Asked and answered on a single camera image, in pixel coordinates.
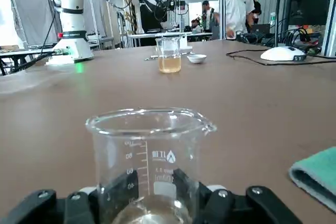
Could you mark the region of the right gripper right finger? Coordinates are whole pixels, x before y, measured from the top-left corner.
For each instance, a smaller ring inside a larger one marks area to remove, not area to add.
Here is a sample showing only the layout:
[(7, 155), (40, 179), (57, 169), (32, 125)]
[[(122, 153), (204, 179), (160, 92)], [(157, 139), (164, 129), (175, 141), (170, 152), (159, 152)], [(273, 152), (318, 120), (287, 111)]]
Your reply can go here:
[(302, 223), (265, 186), (250, 186), (244, 195), (227, 189), (211, 191), (189, 178), (181, 169), (173, 171), (177, 199), (187, 207), (192, 223)]

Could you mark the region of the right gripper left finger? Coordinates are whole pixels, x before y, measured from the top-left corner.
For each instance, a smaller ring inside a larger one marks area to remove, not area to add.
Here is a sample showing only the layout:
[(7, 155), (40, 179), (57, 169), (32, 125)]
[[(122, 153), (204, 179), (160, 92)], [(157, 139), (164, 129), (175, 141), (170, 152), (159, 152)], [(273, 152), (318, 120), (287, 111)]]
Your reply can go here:
[(124, 173), (99, 194), (76, 191), (58, 198), (52, 189), (26, 196), (6, 216), (5, 223), (112, 223), (139, 196), (138, 172)]

